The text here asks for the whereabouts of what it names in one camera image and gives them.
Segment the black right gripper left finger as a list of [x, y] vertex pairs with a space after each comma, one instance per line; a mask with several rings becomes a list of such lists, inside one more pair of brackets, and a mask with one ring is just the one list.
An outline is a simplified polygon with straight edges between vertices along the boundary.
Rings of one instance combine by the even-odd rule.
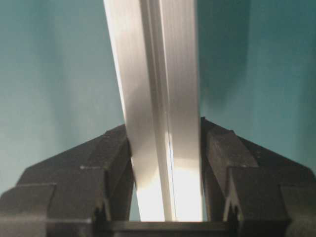
[[133, 171], [124, 125], [24, 170], [0, 198], [3, 237], [96, 237], [127, 221]]

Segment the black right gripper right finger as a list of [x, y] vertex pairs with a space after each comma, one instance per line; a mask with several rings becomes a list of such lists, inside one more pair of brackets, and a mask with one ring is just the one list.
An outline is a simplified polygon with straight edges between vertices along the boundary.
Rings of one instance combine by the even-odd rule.
[[313, 171], [232, 130], [201, 120], [207, 217], [237, 237], [313, 237]]

